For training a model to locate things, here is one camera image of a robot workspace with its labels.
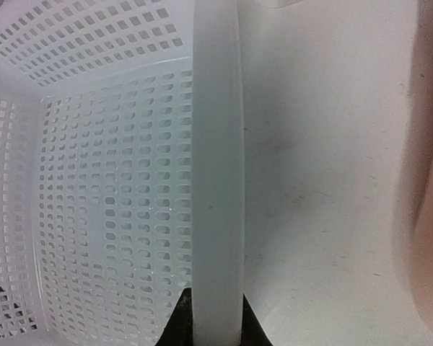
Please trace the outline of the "white tall plastic bin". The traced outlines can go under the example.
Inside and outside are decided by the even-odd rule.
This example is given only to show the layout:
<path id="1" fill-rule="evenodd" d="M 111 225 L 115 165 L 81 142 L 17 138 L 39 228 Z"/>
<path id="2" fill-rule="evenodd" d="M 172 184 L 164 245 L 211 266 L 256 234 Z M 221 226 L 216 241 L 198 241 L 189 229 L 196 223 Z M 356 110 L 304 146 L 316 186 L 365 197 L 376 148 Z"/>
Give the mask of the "white tall plastic bin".
<path id="1" fill-rule="evenodd" d="M 302 0 L 255 0 L 257 4 L 269 9 L 281 9 L 301 1 Z"/>

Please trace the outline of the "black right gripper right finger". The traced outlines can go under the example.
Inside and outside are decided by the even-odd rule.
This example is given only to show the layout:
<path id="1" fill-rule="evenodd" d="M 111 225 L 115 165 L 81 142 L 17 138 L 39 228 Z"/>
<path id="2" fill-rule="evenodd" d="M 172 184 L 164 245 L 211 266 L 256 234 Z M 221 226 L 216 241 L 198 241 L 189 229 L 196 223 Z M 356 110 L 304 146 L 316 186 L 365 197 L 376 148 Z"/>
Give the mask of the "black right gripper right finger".
<path id="1" fill-rule="evenodd" d="M 246 295 L 243 296 L 241 346 L 273 346 L 255 315 Z"/>

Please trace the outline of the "white perforated plastic basket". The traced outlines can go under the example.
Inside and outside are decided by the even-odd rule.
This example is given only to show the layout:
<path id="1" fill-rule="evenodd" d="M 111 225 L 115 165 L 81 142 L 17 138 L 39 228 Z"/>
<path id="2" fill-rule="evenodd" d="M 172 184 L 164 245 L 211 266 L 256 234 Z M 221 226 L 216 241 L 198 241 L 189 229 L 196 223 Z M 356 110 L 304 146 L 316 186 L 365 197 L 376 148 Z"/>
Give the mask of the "white perforated plastic basket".
<path id="1" fill-rule="evenodd" d="M 242 334 L 236 1 L 0 1 L 0 345 Z"/>

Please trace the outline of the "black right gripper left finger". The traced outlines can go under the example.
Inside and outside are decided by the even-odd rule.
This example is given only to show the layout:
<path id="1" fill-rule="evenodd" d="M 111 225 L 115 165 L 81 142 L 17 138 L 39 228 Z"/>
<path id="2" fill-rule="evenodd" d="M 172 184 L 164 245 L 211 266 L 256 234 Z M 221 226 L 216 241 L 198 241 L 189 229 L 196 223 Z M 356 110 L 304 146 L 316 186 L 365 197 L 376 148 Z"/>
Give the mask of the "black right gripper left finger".
<path id="1" fill-rule="evenodd" d="M 185 288 L 156 346 L 193 346 L 191 288 Z"/>

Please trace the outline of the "beige hard-shell suitcase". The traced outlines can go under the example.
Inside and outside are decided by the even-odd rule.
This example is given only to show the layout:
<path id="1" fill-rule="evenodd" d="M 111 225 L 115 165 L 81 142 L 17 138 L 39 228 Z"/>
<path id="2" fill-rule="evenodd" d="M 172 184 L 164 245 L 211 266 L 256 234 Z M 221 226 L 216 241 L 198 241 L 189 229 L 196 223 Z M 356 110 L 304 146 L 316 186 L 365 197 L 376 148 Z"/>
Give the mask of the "beige hard-shell suitcase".
<path id="1" fill-rule="evenodd" d="M 392 242 L 401 281 L 433 334 L 433 1 L 417 5 Z"/>

